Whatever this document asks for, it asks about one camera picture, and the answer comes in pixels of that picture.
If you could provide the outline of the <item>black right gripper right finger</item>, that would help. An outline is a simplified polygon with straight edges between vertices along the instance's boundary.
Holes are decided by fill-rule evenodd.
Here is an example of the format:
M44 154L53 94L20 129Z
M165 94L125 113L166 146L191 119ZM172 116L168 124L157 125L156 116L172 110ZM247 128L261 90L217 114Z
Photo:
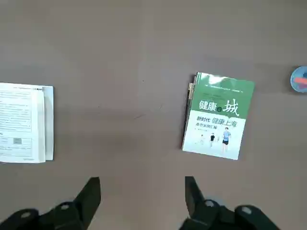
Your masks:
M181 230L278 230L261 209L240 205L233 211L215 200L204 198L193 176L185 177L185 201L189 217Z

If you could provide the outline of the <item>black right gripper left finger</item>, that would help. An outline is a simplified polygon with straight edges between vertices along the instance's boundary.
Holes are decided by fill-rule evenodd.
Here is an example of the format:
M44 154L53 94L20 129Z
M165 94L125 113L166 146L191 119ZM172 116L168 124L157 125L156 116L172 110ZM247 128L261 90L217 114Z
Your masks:
M100 205L100 179L91 177L72 201L65 201L40 214L26 208L0 223L2 230L86 230Z

